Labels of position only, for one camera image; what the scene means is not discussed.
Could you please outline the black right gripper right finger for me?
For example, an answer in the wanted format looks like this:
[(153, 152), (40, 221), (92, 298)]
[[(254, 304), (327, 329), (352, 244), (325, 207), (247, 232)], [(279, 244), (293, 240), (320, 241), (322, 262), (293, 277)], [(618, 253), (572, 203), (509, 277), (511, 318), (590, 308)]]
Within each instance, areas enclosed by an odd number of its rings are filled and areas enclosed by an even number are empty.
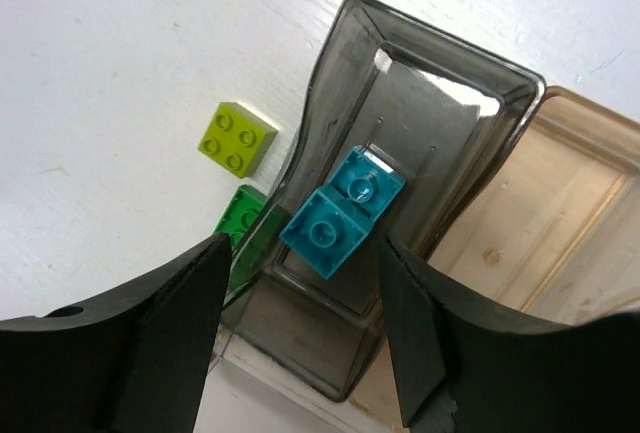
[(379, 282), (413, 432), (635, 432), (639, 315), (578, 326), (495, 302), (385, 239)]

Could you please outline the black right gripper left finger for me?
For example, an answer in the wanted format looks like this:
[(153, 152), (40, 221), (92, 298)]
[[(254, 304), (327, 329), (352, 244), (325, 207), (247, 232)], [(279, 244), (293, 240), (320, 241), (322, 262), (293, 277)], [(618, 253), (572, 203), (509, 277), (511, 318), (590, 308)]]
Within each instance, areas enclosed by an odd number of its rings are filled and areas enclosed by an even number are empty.
[(3, 321), (2, 430), (192, 431), (231, 256), (215, 234), (96, 296)]

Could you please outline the small teal square lego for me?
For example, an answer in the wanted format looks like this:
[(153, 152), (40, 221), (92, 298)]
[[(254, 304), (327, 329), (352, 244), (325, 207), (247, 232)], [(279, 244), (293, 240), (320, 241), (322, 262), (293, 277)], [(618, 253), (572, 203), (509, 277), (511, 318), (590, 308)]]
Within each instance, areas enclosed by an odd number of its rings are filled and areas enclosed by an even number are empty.
[(280, 232), (280, 239), (323, 279), (331, 278), (373, 229), (334, 187), (317, 188)]

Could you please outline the long teal lego brick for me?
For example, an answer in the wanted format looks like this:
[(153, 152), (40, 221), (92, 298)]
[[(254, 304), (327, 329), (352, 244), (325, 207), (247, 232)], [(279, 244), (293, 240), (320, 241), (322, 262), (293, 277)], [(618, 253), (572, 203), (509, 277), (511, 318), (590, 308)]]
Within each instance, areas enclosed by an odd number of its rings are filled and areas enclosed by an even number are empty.
[(406, 179), (379, 156), (357, 145), (326, 183), (376, 222), (403, 189)]

